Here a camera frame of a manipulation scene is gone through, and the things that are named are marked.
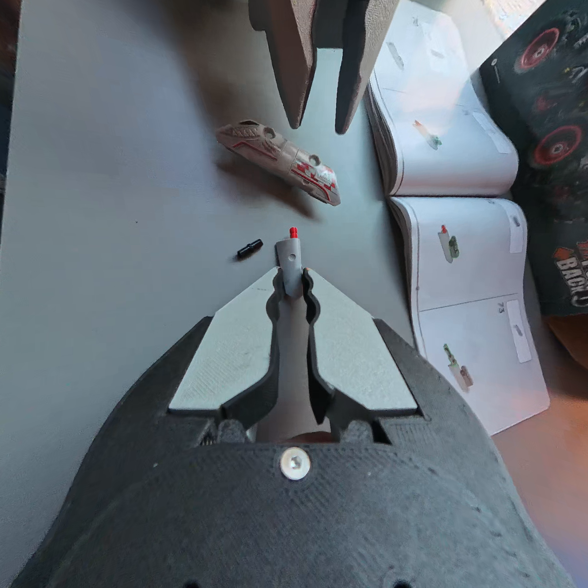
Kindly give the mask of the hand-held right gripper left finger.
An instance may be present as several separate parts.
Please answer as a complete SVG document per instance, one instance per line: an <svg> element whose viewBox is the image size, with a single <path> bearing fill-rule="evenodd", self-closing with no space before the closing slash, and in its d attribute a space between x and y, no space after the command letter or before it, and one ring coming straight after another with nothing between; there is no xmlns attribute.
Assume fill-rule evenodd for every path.
<svg viewBox="0 0 588 588"><path fill-rule="evenodd" d="M255 428L275 407L282 271L270 269L212 317L168 411Z"/></svg>

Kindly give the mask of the dark lego set box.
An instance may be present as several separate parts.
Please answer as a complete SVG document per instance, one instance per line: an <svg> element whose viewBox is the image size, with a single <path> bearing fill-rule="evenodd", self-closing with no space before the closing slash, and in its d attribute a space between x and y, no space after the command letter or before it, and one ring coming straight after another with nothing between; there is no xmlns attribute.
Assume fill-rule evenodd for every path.
<svg viewBox="0 0 588 588"><path fill-rule="evenodd" d="M514 144L541 313L587 313L587 1L545 1L479 68Z"/></svg>

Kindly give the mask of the short grey lego beam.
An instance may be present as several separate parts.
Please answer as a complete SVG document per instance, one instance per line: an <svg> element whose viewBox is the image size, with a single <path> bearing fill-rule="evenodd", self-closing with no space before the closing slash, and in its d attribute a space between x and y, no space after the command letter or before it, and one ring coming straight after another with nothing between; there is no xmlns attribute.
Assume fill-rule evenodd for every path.
<svg viewBox="0 0 588 588"><path fill-rule="evenodd" d="M275 249L285 294L298 299L303 295L300 240L297 237L280 240L276 242Z"/></svg>

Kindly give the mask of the grey printed lego panel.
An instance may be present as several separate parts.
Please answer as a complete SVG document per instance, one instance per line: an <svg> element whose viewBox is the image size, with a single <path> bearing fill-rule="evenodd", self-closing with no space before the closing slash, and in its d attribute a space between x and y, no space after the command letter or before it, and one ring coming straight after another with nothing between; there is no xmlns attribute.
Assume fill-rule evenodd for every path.
<svg viewBox="0 0 588 588"><path fill-rule="evenodd" d="M218 128L218 143L249 162L298 187L320 202L341 204L337 177L315 153L309 153L273 128L252 120Z"/></svg>

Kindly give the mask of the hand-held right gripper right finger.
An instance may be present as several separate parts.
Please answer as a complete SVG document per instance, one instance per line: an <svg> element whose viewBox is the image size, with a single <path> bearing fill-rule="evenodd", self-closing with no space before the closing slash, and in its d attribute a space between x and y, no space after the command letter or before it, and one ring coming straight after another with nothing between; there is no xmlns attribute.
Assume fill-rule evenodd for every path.
<svg viewBox="0 0 588 588"><path fill-rule="evenodd" d="M354 421L378 439L380 420L412 417L419 407L372 315L305 268L309 399L315 420L339 440Z"/></svg>

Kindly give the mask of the white instruction booklet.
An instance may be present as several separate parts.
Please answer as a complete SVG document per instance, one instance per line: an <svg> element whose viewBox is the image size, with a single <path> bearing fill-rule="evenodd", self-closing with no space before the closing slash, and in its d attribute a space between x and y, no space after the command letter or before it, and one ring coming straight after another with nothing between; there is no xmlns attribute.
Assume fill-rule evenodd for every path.
<svg viewBox="0 0 588 588"><path fill-rule="evenodd" d="M489 435L540 414L550 399L523 296L527 222L504 198L518 155L476 94L448 15L399 2L365 106L419 353Z"/></svg>

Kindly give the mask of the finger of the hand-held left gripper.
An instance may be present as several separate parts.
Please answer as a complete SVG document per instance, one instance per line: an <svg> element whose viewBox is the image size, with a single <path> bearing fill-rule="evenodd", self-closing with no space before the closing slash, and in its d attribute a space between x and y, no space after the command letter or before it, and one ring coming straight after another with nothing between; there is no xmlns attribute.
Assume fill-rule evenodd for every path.
<svg viewBox="0 0 588 588"><path fill-rule="evenodd" d="M342 27L342 62L336 94L335 131L345 134L384 43L399 1L348 1Z"/></svg>
<svg viewBox="0 0 588 588"><path fill-rule="evenodd" d="M253 29L264 32L277 88L292 129L302 123L316 68L317 1L250 1Z"/></svg>

